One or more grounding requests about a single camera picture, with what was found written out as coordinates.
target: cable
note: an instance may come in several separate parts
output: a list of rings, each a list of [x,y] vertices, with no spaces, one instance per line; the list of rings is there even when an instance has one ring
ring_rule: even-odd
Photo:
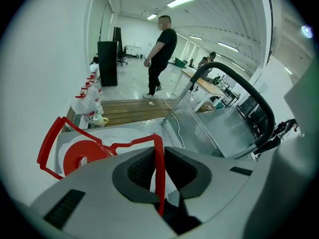
[[[166,102],[166,100],[165,100],[165,98],[162,96],[162,94],[160,94],[160,96],[163,98],[164,102],[166,103],[166,105],[168,106],[168,108],[171,110],[171,107],[169,107],[168,103]],[[178,120],[177,120],[177,118],[175,117],[174,113],[172,113],[172,114],[173,114],[173,116],[174,116],[174,118],[175,118],[175,120],[176,120],[176,122],[177,122],[177,125],[178,125],[178,131],[177,131],[177,133],[178,133],[178,135],[179,135],[179,138],[180,138],[180,140],[181,140],[181,143],[183,144],[183,149],[185,149],[185,145],[184,145],[183,139],[181,138],[180,133],[179,133],[180,127],[179,127]]]

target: black cabinet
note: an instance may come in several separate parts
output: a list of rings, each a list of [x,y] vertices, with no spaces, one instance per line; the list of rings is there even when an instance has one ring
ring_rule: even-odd
[[[118,84],[117,70],[118,42],[98,42],[99,68],[102,86]]]

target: short hair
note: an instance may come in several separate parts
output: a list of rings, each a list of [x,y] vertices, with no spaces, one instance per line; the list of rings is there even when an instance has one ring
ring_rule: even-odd
[[[160,19],[160,18],[168,18],[169,22],[171,23],[170,16],[168,16],[168,15],[163,15],[163,16],[159,17],[159,19]]]

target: bottle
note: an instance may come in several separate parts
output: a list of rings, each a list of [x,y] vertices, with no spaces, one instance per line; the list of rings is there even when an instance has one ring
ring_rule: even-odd
[[[82,114],[87,122],[90,122],[90,118],[96,113],[95,101],[84,90],[75,97],[71,107],[76,114]]]
[[[105,124],[107,122],[109,122],[109,119],[108,118],[103,118],[101,115],[99,114],[94,114],[93,116],[93,122],[94,122],[94,125],[98,126],[98,127],[104,127]]]
[[[98,89],[93,85],[93,81],[88,81],[85,83],[87,88],[87,95],[92,96],[96,102],[100,102],[100,94]]]
[[[96,106],[97,114],[103,115],[104,114],[104,110],[103,110],[103,107],[101,106],[101,104],[98,103],[98,102],[95,102],[95,106]]]
[[[98,79],[96,72],[92,72],[91,76],[87,78],[90,81],[94,81],[93,85],[98,89],[100,97],[102,96],[102,84],[101,81]]]

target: person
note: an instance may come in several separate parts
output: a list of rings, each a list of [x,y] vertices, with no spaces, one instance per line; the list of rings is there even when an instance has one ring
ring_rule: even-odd
[[[159,75],[168,65],[168,61],[177,44],[177,34],[171,27],[170,16],[163,15],[159,17],[158,26],[162,33],[144,62],[144,66],[148,67],[151,61],[149,67],[149,92],[143,95],[144,98],[154,98],[155,91],[162,90]]]
[[[253,160],[259,156],[259,154],[276,148],[280,145],[281,140],[283,137],[293,128],[295,132],[297,132],[298,124],[295,119],[289,119],[286,122],[281,122],[279,125],[276,126],[273,134],[273,138],[266,142],[263,146],[261,146],[256,151],[250,153],[250,156]]]
[[[208,57],[203,57],[202,60],[198,63],[198,68],[197,68],[197,70],[198,70],[202,65],[205,65],[205,64],[207,64],[207,63],[209,63],[209,62],[214,62],[215,57],[216,57],[216,52],[211,52]],[[203,80],[206,80],[206,81],[208,81],[209,83],[213,83],[213,81],[215,80],[215,79],[208,78],[208,74],[211,72],[211,70],[213,70],[213,69],[212,69],[212,68],[208,68],[208,69],[205,70],[205,72],[203,72],[203,74],[200,76]],[[190,92],[193,91],[194,86],[195,86],[195,84],[193,84],[193,85],[190,87],[190,89],[189,89]]]

